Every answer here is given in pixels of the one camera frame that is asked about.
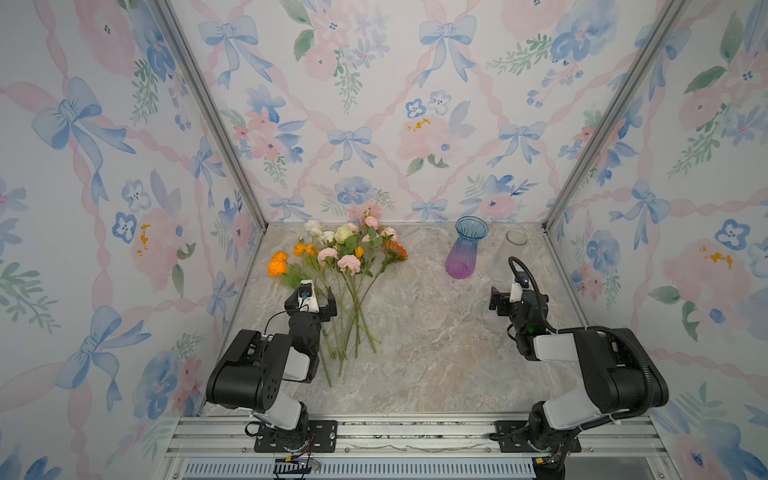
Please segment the blue purple glass vase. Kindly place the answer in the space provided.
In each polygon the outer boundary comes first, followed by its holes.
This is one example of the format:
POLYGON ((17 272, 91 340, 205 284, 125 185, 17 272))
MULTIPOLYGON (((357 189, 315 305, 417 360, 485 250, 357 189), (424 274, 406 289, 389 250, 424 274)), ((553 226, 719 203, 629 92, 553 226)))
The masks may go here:
POLYGON ((478 247, 489 233, 487 223, 479 217, 466 215, 455 223, 457 239, 445 261, 445 270, 454 279, 472 276, 477 260, 478 247))

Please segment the pink carnation stem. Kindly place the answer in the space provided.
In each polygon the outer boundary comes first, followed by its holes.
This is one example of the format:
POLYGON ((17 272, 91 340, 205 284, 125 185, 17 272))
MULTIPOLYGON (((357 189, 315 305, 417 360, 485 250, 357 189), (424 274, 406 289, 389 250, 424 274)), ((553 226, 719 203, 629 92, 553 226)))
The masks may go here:
POLYGON ((364 249, 336 244, 323 247, 317 254, 324 287, 333 289, 339 306, 339 326, 333 327, 331 351, 338 360, 338 374, 342 375, 351 359, 359 355, 360 343, 367 330, 362 312, 362 283, 366 263, 364 249))

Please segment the dark orange gerbera stem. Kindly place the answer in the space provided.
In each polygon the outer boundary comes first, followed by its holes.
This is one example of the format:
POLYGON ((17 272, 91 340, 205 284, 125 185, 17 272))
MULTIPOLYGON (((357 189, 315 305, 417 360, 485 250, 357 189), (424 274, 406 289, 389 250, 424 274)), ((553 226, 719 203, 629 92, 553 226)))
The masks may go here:
POLYGON ((407 250, 392 236, 371 238, 368 235, 339 259, 339 270, 352 300, 351 330, 355 349, 365 342, 377 352, 380 340, 368 325, 366 301, 383 275, 393 265, 407 260, 407 250))

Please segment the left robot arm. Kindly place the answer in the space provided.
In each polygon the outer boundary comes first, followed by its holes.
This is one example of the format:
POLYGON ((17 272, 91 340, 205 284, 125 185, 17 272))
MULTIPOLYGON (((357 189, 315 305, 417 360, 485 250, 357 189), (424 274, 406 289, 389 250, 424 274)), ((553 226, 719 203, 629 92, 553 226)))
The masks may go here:
POLYGON ((338 315, 335 296, 317 303, 314 284, 303 281, 284 302, 287 333, 242 329, 230 343, 207 385, 206 401, 232 410, 248 410, 255 419, 245 427, 257 453, 300 455, 332 453, 338 422, 312 420, 307 406, 282 390, 282 384, 311 383, 321 363, 322 326, 338 315))

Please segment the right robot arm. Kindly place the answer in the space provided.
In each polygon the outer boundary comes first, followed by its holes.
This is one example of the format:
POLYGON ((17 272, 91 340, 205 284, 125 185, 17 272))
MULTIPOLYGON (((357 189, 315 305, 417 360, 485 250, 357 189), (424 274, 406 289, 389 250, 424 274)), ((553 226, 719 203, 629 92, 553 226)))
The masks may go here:
POLYGON ((581 383, 558 398, 537 402, 523 426, 509 432, 497 429, 489 438, 527 445, 543 453, 540 466, 557 471, 581 433, 666 405, 669 388, 630 329, 552 326, 549 298, 530 268, 515 256, 508 265, 510 289, 492 289, 490 310, 509 319, 507 335, 525 360, 573 363, 581 383))

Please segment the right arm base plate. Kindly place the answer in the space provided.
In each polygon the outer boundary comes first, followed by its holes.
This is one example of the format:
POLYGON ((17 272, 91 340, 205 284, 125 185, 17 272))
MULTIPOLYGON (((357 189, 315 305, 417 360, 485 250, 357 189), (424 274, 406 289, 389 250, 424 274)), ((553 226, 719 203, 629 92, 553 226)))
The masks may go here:
POLYGON ((488 438, 498 443, 502 453, 533 453, 544 456, 562 452, 567 431, 531 427, 527 421, 497 420, 488 438))

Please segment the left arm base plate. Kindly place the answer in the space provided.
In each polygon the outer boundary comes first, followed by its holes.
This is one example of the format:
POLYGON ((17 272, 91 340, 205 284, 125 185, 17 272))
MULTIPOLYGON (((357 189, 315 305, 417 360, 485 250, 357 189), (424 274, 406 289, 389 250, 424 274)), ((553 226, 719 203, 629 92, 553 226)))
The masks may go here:
POLYGON ((300 420, 293 430, 283 430, 260 424, 254 438, 256 453, 334 453, 338 439, 338 422, 335 420, 300 420))

